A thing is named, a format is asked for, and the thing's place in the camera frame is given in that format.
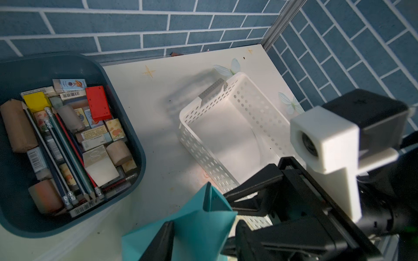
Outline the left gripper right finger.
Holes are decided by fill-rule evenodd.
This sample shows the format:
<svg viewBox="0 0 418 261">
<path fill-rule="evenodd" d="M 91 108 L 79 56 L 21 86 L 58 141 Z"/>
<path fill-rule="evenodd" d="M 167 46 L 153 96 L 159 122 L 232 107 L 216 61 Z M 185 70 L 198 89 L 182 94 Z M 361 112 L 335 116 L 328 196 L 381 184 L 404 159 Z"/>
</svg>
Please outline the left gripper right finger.
<svg viewBox="0 0 418 261">
<path fill-rule="evenodd" d="M 262 246 L 243 220 L 240 220 L 236 225 L 235 244 L 238 261 L 271 260 L 268 251 Z"/>
</svg>

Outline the teal insulated delivery bag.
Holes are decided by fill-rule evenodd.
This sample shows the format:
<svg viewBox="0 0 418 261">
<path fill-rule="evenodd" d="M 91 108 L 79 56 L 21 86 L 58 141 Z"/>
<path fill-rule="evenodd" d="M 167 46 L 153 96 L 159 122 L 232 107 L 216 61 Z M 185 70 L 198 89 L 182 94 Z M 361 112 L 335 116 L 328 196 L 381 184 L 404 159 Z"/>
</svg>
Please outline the teal insulated delivery bag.
<svg viewBox="0 0 418 261">
<path fill-rule="evenodd" d="M 221 252 L 237 212 L 206 183 L 178 212 L 135 229 L 121 239 L 124 261 L 139 261 L 165 223 L 173 223 L 173 261 L 226 261 Z"/>
</svg>

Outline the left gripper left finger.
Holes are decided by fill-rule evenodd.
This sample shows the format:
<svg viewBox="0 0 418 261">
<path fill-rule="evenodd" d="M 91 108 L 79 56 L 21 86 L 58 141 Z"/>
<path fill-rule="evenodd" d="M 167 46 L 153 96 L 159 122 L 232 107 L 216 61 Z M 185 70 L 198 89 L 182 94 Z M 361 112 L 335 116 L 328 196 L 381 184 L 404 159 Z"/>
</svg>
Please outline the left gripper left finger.
<svg viewBox="0 0 418 261">
<path fill-rule="evenodd" d="M 139 261 L 171 261 L 175 238 L 175 224 L 165 222 L 156 233 L 152 242 L 142 254 Z"/>
</svg>

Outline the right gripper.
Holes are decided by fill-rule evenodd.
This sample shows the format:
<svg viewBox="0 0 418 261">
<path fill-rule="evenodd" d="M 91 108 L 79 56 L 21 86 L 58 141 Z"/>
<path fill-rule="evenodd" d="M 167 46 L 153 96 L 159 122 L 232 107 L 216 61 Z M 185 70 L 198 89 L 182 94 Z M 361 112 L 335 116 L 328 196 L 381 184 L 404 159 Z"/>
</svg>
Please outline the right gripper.
<svg viewBox="0 0 418 261">
<path fill-rule="evenodd" d="M 251 229 L 271 261 L 380 261 L 381 252 L 294 157 L 268 164 L 224 194 L 239 215 L 271 218 Z M 237 258 L 235 235 L 222 254 Z"/>
</svg>

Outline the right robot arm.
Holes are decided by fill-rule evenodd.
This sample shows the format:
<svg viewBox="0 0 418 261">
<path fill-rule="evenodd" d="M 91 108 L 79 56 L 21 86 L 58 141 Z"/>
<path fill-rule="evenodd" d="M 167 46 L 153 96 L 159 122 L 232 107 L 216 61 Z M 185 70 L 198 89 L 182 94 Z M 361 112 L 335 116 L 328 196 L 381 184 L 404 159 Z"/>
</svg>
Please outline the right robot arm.
<svg viewBox="0 0 418 261">
<path fill-rule="evenodd" d="M 396 234 L 398 259 L 417 260 L 418 135 L 361 129 L 359 143 L 364 152 L 410 151 L 357 179 L 358 221 L 344 213 L 312 171 L 285 157 L 225 195 L 240 214 L 269 214 L 279 223 L 252 231 L 240 221 L 222 254 L 240 261 L 381 261 L 371 239 Z"/>
</svg>

